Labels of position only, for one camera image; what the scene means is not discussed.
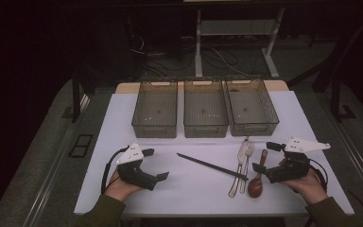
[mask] wooden spoon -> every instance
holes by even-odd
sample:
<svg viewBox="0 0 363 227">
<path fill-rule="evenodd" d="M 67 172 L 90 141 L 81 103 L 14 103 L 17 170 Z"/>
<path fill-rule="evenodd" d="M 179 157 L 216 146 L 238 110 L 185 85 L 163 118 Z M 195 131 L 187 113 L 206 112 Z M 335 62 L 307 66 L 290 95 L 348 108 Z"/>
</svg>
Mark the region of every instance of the wooden spoon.
<svg viewBox="0 0 363 227">
<path fill-rule="evenodd" d="M 262 150 L 260 166 L 264 166 L 265 160 L 267 159 L 268 151 L 266 149 Z M 262 194 L 262 182 L 261 173 L 258 173 L 254 179 L 249 182 L 249 195 L 253 198 L 258 198 Z"/>
</svg>

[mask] person's left hand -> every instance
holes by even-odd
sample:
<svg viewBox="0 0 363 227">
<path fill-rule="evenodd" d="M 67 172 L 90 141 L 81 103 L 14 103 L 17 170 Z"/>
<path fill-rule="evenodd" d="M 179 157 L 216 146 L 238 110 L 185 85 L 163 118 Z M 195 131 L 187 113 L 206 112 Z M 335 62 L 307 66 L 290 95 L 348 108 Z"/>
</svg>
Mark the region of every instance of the person's left hand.
<svg viewBox="0 0 363 227">
<path fill-rule="evenodd" d="M 119 173 L 116 169 L 111 176 L 109 185 L 107 186 L 104 195 L 119 201 L 125 201 L 131 194 L 140 190 L 143 190 L 143 188 L 134 184 L 123 182 L 120 179 Z"/>
</svg>

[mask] hand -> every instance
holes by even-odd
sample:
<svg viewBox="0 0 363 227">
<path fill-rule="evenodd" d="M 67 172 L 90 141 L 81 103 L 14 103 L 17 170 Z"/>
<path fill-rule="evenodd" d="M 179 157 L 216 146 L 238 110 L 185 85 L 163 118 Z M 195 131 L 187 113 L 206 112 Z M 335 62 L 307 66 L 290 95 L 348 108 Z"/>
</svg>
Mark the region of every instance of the hand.
<svg viewBox="0 0 363 227">
<path fill-rule="evenodd" d="M 115 170 L 104 194 L 116 200 L 125 201 L 131 194 L 142 189 L 142 187 L 123 182 L 119 177 L 119 173 Z"/>
<path fill-rule="evenodd" d="M 320 184 L 317 174 L 312 169 L 309 169 L 308 174 L 305 177 L 281 183 L 297 190 L 307 204 L 314 204 L 328 198 L 328 195 Z"/>
</svg>

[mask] fork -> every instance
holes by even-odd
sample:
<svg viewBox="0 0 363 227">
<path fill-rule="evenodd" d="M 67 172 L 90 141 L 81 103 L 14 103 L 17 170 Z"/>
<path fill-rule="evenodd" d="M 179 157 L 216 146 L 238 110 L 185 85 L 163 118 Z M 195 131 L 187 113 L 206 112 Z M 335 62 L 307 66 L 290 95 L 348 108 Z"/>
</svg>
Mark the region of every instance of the fork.
<svg viewBox="0 0 363 227">
<path fill-rule="evenodd" d="M 254 152 L 254 142 L 251 141 L 249 139 L 249 143 L 247 145 L 247 149 L 246 149 L 246 163 L 244 164 L 244 170 L 243 170 L 243 174 L 247 176 L 248 171 L 249 171 L 249 159 L 252 156 L 252 153 Z M 246 192 L 246 182 L 247 181 L 242 181 L 242 183 L 240 184 L 240 193 L 244 194 Z"/>
</svg>

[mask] dark background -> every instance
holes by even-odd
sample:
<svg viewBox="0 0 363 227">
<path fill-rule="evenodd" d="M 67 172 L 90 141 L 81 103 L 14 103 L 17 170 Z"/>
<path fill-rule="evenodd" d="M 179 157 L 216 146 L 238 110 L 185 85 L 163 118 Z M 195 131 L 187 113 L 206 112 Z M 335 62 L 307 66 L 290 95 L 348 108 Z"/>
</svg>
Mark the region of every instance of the dark background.
<svg viewBox="0 0 363 227">
<path fill-rule="evenodd" d="M 181 35 L 195 34 L 196 14 L 191 11 L 155 15 L 140 11 L 137 15 L 138 24 L 128 32 L 137 31 L 173 54 L 178 53 Z M 211 11 L 206 15 L 221 16 Z M 131 38 L 125 33 L 127 16 L 127 12 L 105 9 L 63 11 L 54 2 L 0 2 L 0 198 L 53 98 L 75 72 L 87 93 L 102 82 L 115 85 L 138 77 L 128 47 Z M 350 6 L 345 2 L 296 6 L 286 9 L 279 34 L 282 38 L 338 38 L 350 34 L 361 21 L 363 1 Z M 340 73 L 349 75 L 345 80 L 363 101 L 363 36 L 352 53 Z"/>
</svg>

